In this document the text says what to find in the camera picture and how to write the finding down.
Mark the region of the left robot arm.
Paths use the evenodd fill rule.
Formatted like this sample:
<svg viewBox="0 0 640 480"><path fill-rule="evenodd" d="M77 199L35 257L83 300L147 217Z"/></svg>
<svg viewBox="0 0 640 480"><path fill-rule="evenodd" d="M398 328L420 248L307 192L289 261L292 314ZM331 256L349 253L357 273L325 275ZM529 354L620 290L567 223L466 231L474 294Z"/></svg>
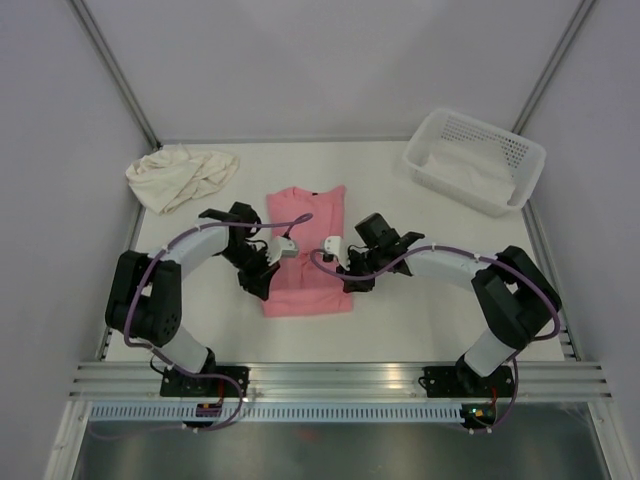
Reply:
<svg viewBox="0 0 640 480"><path fill-rule="evenodd" d="M105 322L125 344L153 352L183 375L184 385L206 396L218 384L215 355L182 326L183 280L205 261L222 257L237 270L242 289L265 301L279 262L253 237L262 228L254 209L236 202L228 212L208 209L196 224L152 252L121 254Z"/></svg>

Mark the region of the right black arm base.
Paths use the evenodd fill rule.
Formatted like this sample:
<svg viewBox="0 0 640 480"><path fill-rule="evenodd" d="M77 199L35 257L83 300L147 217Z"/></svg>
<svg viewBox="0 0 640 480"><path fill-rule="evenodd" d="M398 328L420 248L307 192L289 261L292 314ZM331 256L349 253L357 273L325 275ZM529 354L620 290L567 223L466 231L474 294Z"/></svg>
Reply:
<svg viewBox="0 0 640 480"><path fill-rule="evenodd" d="M515 378L508 366L487 377L473 372L462 360L455 364L427 365L418 378L429 398L508 398L515 393Z"/></svg>

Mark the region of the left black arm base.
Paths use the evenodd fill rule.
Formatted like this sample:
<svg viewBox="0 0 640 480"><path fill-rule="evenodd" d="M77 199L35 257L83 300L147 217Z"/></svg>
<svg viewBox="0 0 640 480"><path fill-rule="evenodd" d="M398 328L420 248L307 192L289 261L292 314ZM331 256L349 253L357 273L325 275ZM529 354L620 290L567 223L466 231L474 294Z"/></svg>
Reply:
<svg viewBox="0 0 640 480"><path fill-rule="evenodd" d="M228 380L222 378L194 378L179 372L162 369L149 362L150 368L162 375L160 396L166 398L241 398L246 395L250 383L250 369L247 366L220 365L206 367L206 373L223 375L234 380L241 389L241 394Z"/></svg>

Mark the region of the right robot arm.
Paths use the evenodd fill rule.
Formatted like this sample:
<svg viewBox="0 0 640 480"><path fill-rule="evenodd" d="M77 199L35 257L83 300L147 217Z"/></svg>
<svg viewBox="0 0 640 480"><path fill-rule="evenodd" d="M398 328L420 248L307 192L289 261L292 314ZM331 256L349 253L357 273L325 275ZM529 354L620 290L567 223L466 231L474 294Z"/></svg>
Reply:
<svg viewBox="0 0 640 480"><path fill-rule="evenodd" d="M478 395L493 373L518 355L554 320L561 300L546 277L521 248L509 246L482 255L435 243L421 233L399 235L374 213L356 224L364 247L348 247L336 272L347 275L344 291L368 292L383 273L435 278L472 292L487 327L456 362L459 388Z"/></svg>

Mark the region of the pink t-shirt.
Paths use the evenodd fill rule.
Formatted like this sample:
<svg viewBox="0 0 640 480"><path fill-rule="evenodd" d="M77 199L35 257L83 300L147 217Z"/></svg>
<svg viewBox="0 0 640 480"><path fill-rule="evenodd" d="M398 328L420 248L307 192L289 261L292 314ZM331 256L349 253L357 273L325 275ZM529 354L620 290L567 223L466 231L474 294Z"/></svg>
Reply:
<svg viewBox="0 0 640 480"><path fill-rule="evenodd" d="M321 193L289 187L266 196L272 223L312 215L290 232L299 254L280 262L271 280L269 299L262 303L266 317L327 315L353 309L352 298L343 291L342 281L320 271L310 259L311 251L321 247L326 238L344 234L345 195L346 187L340 185Z"/></svg>

